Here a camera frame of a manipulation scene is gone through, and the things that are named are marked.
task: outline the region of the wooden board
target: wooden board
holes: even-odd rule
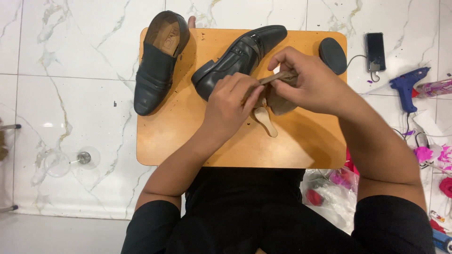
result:
[[[140,36],[140,59],[147,28]],[[248,30],[191,28],[190,40],[176,63],[173,86],[163,103],[151,115],[138,116],[137,159],[144,165],[160,165],[199,128],[207,102],[196,93],[192,74],[207,61],[216,61],[230,44]],[[269,76],[271,56],[292,46],[317,55],[322,39],[332,37],[347,50],[345,36],[337,32],[288,31],[252,73],[257,79]],[[346,73],[340,78],[347,80]],[[346,144],[334,116],[297,108],[283,116],[270,114],[278,131],[276,138],[251,117],[206,163],[217,167],[340,168],[345,162]]]

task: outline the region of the shoe heel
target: shoe heel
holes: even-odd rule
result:
[[[199,68],[195,73],[193,73],[193,76],[191,78],[193,85],[196,86],[198,81],[200,81],[213,67],[215,66],[215,62],[213,60],[208,61],[205,63],[201,68]]]

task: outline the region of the black shirt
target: black shirt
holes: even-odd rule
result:
[[[359,201],[349,236],[299,202],[293,170],[238,172],[200,174],[182,218],[167,201],[142,205],[122,253],[434,253],[427,215],[410,201],[384,195]]]

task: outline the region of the red paper flower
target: red paper flower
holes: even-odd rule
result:
[[[439,184],[439,189],[444,192],[446,196],[452,198],[452,178],[444,178]]]

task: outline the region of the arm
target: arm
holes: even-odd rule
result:
[[[252,87],[254,91],[242,104],[245,93]],[[206,160],[239,130],[263,89],[255,78],[241,73],[218,81],[209,97],[201,127],[149,177],[135,210],[154,200],[169,201],[180,210],[181,195]]]
[[[407,199],[426,210],[419,167],[409,147],[358,94],[318,57],[287,47],[273,56],[268,69],[296,70],[297,87],[276,80],[276,92],[299,107],[332,114],[360,172],[358,201],[374,195]]]

